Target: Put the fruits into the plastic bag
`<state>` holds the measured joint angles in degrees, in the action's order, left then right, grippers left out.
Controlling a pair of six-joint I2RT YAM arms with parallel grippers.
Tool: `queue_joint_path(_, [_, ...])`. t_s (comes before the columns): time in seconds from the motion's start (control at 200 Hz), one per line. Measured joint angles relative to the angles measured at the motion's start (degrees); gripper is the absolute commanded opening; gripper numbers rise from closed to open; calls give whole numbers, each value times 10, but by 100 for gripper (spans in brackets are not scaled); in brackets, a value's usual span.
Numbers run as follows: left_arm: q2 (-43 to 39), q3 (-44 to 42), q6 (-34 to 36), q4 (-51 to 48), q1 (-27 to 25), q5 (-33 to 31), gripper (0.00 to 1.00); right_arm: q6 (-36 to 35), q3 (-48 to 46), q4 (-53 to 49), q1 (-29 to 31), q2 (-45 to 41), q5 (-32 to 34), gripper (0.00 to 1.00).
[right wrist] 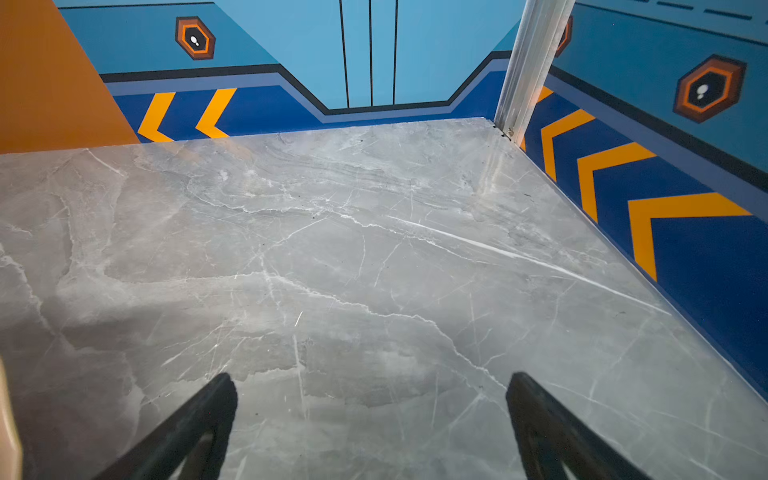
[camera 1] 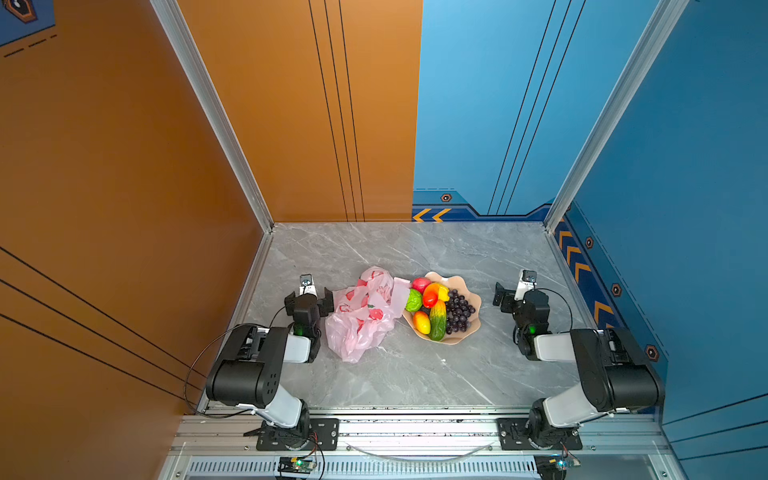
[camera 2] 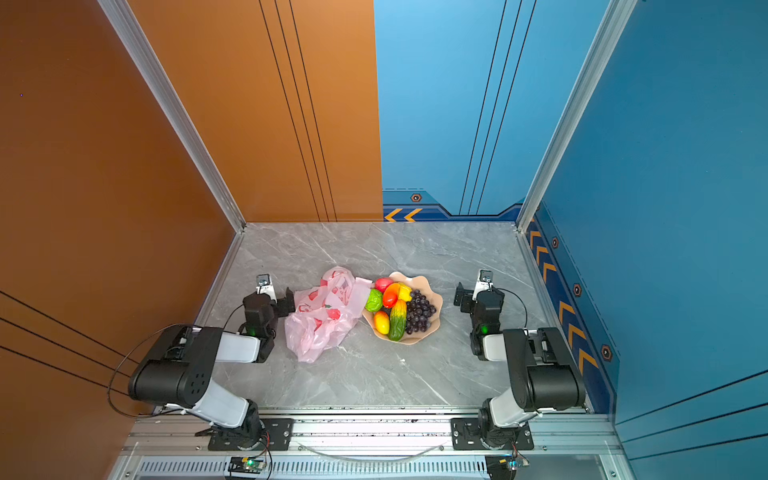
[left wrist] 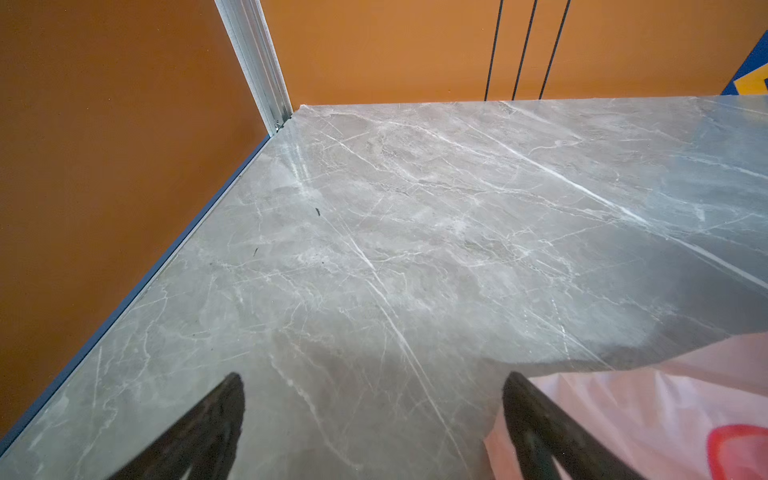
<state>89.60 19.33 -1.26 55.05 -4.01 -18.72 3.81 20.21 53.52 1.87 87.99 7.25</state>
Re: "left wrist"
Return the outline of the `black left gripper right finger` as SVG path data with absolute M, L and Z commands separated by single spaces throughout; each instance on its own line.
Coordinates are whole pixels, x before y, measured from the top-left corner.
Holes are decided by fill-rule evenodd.
M 519 372 L 503 385 L 505 425 L 525 479 L 639 479 L 634 469 L 608 450 Z

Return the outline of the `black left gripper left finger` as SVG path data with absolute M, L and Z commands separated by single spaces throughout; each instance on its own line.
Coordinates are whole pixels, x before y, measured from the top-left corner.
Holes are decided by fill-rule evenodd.
M 113 479 L 226 479 L 245 414 L 244 384 L 232 372 Z

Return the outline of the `pink printed plastic bag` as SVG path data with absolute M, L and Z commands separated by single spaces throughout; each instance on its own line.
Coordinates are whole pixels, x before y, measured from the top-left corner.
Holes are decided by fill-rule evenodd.
M 767 476 L 764 333 L 643 368 L 532 382 L 647 479 Z

